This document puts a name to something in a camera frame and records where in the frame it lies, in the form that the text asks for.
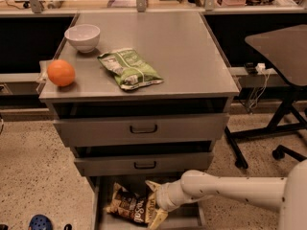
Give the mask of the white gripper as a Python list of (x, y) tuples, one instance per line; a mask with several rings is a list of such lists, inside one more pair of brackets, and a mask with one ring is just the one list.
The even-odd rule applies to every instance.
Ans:
[(192, 202), (190, 195), (186, 194), (179, 180), (159, 184), (151, 180), (145, 181), (146, 185), (155, 192), (156, 203), (159, 208), (153, 212), (148, 224), (149, 230), (156, 230), (160, 224), (168, 217), (168, 212), (172, 212), (183, 204)]

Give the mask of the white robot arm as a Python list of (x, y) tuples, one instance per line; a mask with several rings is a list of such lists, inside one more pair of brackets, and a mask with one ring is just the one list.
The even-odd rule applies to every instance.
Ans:
[(218, 177), (191, 170), (175, 182), (148, 180), (146, 184), (156, 202), (150, 230), (156, 230), (180, 206), (215, 195), (278, 212), (278, 230), (307, 230), (306, 160), (295, 165), (286, 177)]

